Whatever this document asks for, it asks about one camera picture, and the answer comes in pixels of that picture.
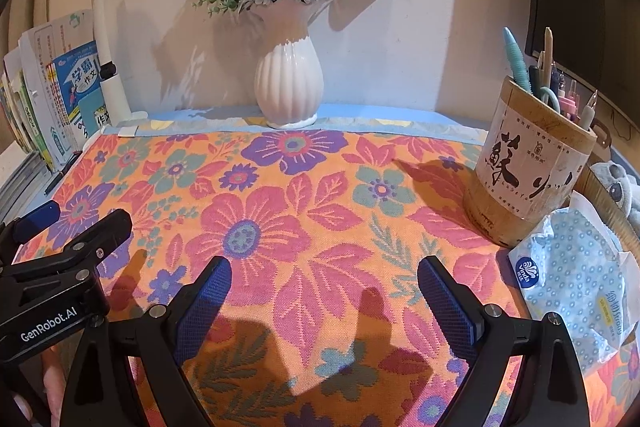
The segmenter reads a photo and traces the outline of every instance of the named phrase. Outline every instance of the tissue packaging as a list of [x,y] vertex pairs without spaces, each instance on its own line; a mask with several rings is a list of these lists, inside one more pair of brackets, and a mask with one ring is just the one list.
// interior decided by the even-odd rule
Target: tissue packaging
[[599,219],[591,203],[572,203],[545,216],[509,258],[531,317],[562,316],[588,375],[616,354],[640,318],[640,270],[633,255],[615,250],[602,222],[590,221]]

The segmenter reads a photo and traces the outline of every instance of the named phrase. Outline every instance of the finger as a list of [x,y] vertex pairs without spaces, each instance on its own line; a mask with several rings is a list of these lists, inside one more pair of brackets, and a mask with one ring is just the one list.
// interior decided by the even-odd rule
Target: finger
[[51,427],[60,427],[62,400],[65,397],[65,373],[54,348],[42,352],[42,381],[51,411]]
[[14,394],[14,402],[22,411],[22,414],[25,415],[27,420],[31,421],[33,413],[31,412],[31,407],[27,403],[27,401],[21,397],[19,394]]

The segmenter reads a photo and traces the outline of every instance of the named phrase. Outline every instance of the stuffed toy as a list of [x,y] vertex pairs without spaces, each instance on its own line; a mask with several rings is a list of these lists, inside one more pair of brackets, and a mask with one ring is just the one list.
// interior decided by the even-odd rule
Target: stuffed toy
[[612,161],[596,163],[591,170],[640,237],[640,186],[636,178],[628,176],[622,165]]

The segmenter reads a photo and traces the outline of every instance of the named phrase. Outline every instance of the ribbed vase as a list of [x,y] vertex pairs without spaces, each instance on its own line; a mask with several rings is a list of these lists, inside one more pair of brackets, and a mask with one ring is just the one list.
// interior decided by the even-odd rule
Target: ribbed vase
[[265,24],[255,97],[273,128],[299,129],[318,117],[324,78],[308,32],[315,9],[315,4],[299,0],[277,0],[254,8]]

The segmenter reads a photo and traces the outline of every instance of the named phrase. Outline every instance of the pen holder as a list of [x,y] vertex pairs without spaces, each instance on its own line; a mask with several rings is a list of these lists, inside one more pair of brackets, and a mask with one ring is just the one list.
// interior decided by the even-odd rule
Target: pen holder
[[596,142],[505,77],[491,129],[465,191],[469,219],[489,239],[514,247],[564,205]]

